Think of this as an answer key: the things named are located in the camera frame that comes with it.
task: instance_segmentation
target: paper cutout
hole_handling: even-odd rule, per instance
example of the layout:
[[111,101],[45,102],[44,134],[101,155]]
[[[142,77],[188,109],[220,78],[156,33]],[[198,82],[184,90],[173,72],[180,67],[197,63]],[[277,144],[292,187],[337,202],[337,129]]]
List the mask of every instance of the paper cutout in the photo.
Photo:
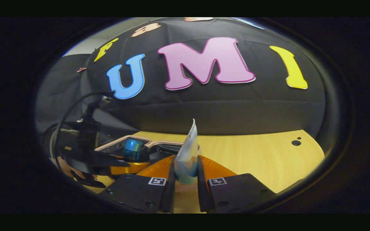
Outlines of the paper cutout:
[[95,60],[94,60],[94,63],[95,63],[98,59],[100,59],[101,57],[103,57],[103,56],[104,56],[104,54],[106,53],[105,51],[106,51],[106,50],[108,50],[108,49],[112,46],[113,42],[115,42],[115,41],[117,41],[117,40],[118,40],[118,38],[115,38],[114,40],[110,41],[109,43],[107,43],[107,44],[103,45],[103,46],[100,48],[100,51],[98,52],[98,55],[97,55],[97,57],[96,57],[96,58],[95,58]]
[[295,56],[284,48],[275,46],[269,46],[269,48],[279,54],[288,70],[288,77],[286,78],[287,85],[291,88],[307,89],[308,83],[302,76],[301,69],[294,59]]
[[187,22],[196,22],[196,21],[209,21],[212,20],[213,17],[184,17],[184,19]]
[[148,32],[148,31],[152,31],[152,30],[155,30],[157,28],[159,28],[161,25],[158,25],[158,22],[156,23],[152,23],[152,24],[149,24],[149,25],[146,25],[144,27],[141,27],[139,29],[137,29],[132,35],[131,37],[134,38],[138,35],[142,35],[144,34],[145,32]]
[[192,184],[197,176],[198,132],[195,119],[193,120],[191,130],[174,162],[175,174],[180,184]]
[[109,85],[112,91],[115,91],[115,98],[127,99],[132,98],[141,92],[144,88],[145,77],[144,71],[142,70],[141,60],[145,57],[145,54],[139,54],[134,57],[129,58],[126,61],[126,65],[131,67],[132,74],[132,84],[131,86],[125,88],[122,86],[121,78],[119,75],[119,70],[122,65],[116,65],[108,70],[107,76],[109,78]]
[[215,61],[219,66],[216,80],[220,83],[248,83],[255,80],[254,73],[248,70],[245,60],[236,46],[235,38],[218,37],[208,39],[202,53],[183,43],[170,44],[158,50],[164,54],[168,68],[168,90],[178,90],[192,85],[192,80],[185,77],[185,67],[200,82],[209,82]]
[[265,30],[265,29],[263,29],[262,27],[259,27],[259,26],[255,25],[255,24],[253,24],[252,22],[248,22],[248,21],[245,21],[245,20],[243,20],[243,19],[238,19],[238,18],[231,18],[231,19],[236,19],[236,20],[238,20],[238,21],[244,22],[244,23],[246,23],[246,24],[248,24],[248,25],[251,25],[251,26],[253,26],[253,27],[256,27],[256,28],[258,28],[258,29]]

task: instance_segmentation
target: cable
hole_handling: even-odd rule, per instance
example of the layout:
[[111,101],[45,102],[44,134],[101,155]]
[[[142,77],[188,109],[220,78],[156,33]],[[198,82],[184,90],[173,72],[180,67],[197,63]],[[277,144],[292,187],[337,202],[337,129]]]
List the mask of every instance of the cable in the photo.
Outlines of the cable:
[[109,95],[111,93],[114,94],[115,91],[97,91],[97,92],[92,92],[92,93],[86,94],[86,95],[82,96],[81,98],[79,98],[74,104],[72,104],[72,106],[65,113],[61,122],[58,124],[57,128],[54,131],[55,136],[53,138],[53,151],[51,152],[51,157],[56,161],[57,166],[60,170],[62,170],[62,168],[59,165],[59,161],[57,159],[57,152],[56,152],[56,150],[57,150],[57,139],[58,139],[60,128],[61,128],[62,124],[65,122],[66,118],[68,117],[68,114],[71,113],[71,111],[74,109],[74,107],[76,105],[78,105],[78,103],[80,103],[85,98],[88,98],[88,97],[93,96],[93,95]]

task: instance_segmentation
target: wooden table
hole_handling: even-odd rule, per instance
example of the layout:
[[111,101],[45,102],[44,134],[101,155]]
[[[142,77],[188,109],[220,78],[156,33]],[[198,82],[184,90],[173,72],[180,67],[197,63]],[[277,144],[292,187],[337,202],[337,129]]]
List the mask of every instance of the wooden table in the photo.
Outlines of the wooden table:
[[[186,135],[138,132],[152,141],[185,141]],[[294,146],[298,140],[301,145]],[[323,150],[304,130],[238,136],[200,136],[201,155],[212,159],[236,174],[250,173],[274,193],[305,178],[324,159]],[[98,176],[106,186],[113,180]],[[87,187],[96,193],[103,189]],[[196,186],[175,193],[174,213],[200,213]]]

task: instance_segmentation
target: blue letter u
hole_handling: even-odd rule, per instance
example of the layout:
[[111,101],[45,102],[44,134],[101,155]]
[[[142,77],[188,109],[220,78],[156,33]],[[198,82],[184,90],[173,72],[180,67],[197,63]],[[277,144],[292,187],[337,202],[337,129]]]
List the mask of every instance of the blue letter u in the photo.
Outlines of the blue letter u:
[[131,57],[126,61],[126,65],[131,67],[132,84],[125,88],[121,84],[121,78],[119,76],[119,70],[122,65],[116,65],[108,70],[107,76],[109,78],[109,85],[112,91],[115,91],[114,96],[119,99],[132,98],[141,92],[145,84],[144,72],[142,70],[141,60],[145,57],[145,54],[139,54]]

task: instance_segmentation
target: letter m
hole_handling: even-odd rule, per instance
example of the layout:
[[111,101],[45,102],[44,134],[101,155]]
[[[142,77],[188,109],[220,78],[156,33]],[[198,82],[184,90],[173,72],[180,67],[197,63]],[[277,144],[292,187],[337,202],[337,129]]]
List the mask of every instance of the letter m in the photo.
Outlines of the letter m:
[[200,82],[209,82],[215,61],[219,72],[216,80],[221,83],[248,83],[255,80],[236,47],[235,38],[210,38],[204,50],[199,53],[183,43],[170,44],[158,50],[164,54],[168,68],[169,81],[165,87],[168,90],[178,90],[192,85],[192,80],[185,77],[182,66],[185,67]]

